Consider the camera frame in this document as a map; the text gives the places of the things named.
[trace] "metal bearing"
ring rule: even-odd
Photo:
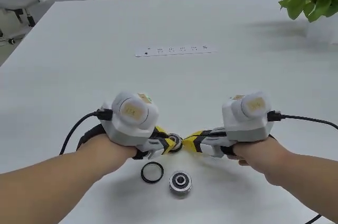
[[[184,171],[176,171],[169,179],[170,191],[179,197],[186,196],[192,186],[191,177]]]
[[[182,149],[182,138],[179,137],[177,134],[169,133],[169,139],[175,142],[175,146],[169,151],[169,153],[177,153]]]

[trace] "table surface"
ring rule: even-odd
[[[75,122],[122,90],[146,92],[158,124],[182,136],[222,125],[235,94],[263,90],[273,108],[338,122],[338,46],[305,38],[279,0],[102,0],[58,2],[0,68],[0,173],[58,154]],[[214,44],[213,54],[136,58],[147,45]],[[97,124],[75,132],[67,151]],[[273,134],[297,153],[338,160],[337,132],[295,120]],[[249,167],[184,151],[157,159],[164,178],[140,178],[146,161],[128,161],[96,183],[62,221],[71,223],[304,223],[315,213]],[[168,179],[187,171],[188,198]],[[328,223],[321,219],[318,223]]]

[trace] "power strip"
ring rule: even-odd
[[[182,46],[168,46],[168,47],[148,47],[139,49],[136,57],[152,57],[178,54],[196,54],[196,53],[212,53],[217,50],[210,45],[182,45]]]

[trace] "beige label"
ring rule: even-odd
[[[126,104],[122,110],[122,114],[128,117],[132,117],[135,120],[140,120],[143,115],[143,111],[142,109],[132,104]]]
[[[256,99],[249,101],[247,104],[249,111],[255,112],[258,109],[265,109],[265,101],[261,97],[257,97]]]
[[[144,101],[146,104],[151,104],[151,100],[145,94],[138,94],[138,96]]]
[[[242,99],[244,95],[236,95],[232,100]]]

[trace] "human hand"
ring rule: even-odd
[[[106,134],[100,134],[81,145],[77,152],[85,160],[89,160],[93,170],[101,178],[119,169],[137,151],[134,147],[121,146],[110,141]]]
[[[238,143],[233,147],[233,151],[237,156],[228,156],[229,159],[238,160],[241,166],[251,166],[265,175],[267,181],[273,185],[278,185],[273,172],[292,155],[271,137],[254,143]]]

